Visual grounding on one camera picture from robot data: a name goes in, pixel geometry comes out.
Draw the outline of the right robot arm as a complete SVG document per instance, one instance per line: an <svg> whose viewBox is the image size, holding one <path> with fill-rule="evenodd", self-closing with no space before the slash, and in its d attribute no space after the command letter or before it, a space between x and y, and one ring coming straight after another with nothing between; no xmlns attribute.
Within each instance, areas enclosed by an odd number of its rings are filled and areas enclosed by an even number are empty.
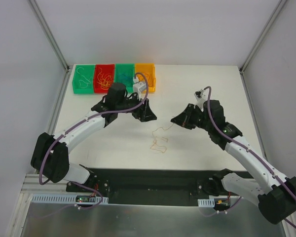
<svg viewBox="0 0 296 237"><path fill-rule="evenodd" d="M272 224L280 223L296 211L296 177L288 178L257 155L242 132L225 120L218 100L206 101L202 108L188 104L171 122L186 129L198 127L207 131L212 142L240 162L255 179L251 182L224 169L213 177L212 195L238 194L256 205Z"/></svg>

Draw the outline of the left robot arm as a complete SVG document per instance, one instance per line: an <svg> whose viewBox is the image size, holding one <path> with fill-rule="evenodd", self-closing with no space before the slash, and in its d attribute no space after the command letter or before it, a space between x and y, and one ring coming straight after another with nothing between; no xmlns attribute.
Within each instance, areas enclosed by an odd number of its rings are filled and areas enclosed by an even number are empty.
<svg viewBox="0 0 296 237"><path fill-rule="evenodd" d="M71 163L70 152L88 136L111 124L118 114L131 113L140 122L156 120L148 98L141 96L146 90L146 83L136 81L133 93L128 94L124 84L114 82L101 101L75 124L61 132L52 135L44 132L38 137L31 166L39 171L40 177L45 176L53 183L61 180L76 182L83 192L91 191L95 182L90 177L91 172Z"/></svg>

